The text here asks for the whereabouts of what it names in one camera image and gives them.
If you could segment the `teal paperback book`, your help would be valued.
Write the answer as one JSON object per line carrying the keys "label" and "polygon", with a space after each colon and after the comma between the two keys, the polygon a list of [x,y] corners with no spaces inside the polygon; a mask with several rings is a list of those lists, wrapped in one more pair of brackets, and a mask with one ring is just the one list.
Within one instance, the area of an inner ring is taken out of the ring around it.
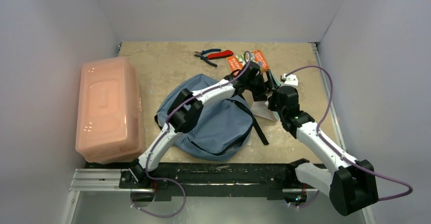
{"label": "teal paperback book", "polygon": [[275,78],[271,70],[265,72],[267,80],[264,81],[266,86],[266,100],[254,100],[251,105],[251,112],[258,117],[265,118],[270,121],[279,121],[280,117],[276,111],[271,111],[268,109],[268,99],[272,96],[272,92],[281,86],[281,82]]}

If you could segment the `orange green picture book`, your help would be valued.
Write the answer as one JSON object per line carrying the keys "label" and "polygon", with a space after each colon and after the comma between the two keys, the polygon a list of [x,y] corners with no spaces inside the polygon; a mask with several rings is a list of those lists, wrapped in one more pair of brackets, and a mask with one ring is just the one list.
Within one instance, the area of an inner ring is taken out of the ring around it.
{"label": "orange green picture book", "polygon": [[[257,63],[260,66],[260,70],[262,72],[266,72],[268,70],[270,70],[269,65],[263,55],[263,53],[261,52],[261,50],[255,50],[255,51],[251,51],[251,58],[250,60],[252,62]],[[246,60],[243,54],[239,54],[239,55],[232,55],[227,57],[227,63],[231,69],[231,71],[236,71],[236,70],[241,70],[245,64],[246,64]]]}

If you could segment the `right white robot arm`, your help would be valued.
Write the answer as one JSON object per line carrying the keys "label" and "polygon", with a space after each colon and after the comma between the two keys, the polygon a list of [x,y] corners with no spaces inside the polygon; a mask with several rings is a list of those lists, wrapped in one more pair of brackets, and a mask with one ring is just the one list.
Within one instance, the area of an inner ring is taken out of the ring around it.
{"label": "right white robot arm", "polygon": [[281,86],[269,97],[269,109],[278,113],[283,128],[306,145],[323,163],[298,163],[285,173],[286,182],[297,187],[306,183],[327,195],[342,216],[372,205],[379,200],[373,165],[358,161],[343,151],[306,112],[300,109],[296,88]]}

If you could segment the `blue student backpack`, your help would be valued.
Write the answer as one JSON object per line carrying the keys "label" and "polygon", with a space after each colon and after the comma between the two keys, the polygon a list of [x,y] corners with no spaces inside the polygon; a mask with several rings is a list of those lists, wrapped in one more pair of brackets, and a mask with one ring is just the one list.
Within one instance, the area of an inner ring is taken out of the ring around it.
{"label": "blue student backpack", "polygon": [[204,106],[194,129],[179,136],[174,145],[195,158],[225,162],[248,142],[253,128],[267,145],[250,107],[237,95]]}

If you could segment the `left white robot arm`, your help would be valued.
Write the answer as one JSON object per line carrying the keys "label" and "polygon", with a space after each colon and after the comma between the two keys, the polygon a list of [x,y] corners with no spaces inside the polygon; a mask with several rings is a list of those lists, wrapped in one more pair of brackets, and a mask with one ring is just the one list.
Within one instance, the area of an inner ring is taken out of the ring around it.
{"label": "left white robot arm", "polygon": [[160,105],[155,116],[160,133],[131,162],[132,182],[149,186],[150,172],[173,145],[196,158],[230,159],[259,127],[242,93],[249,90],[261,102],[277,85],[272,73],[253,61],[220,81],[199,74],[183,82]]}

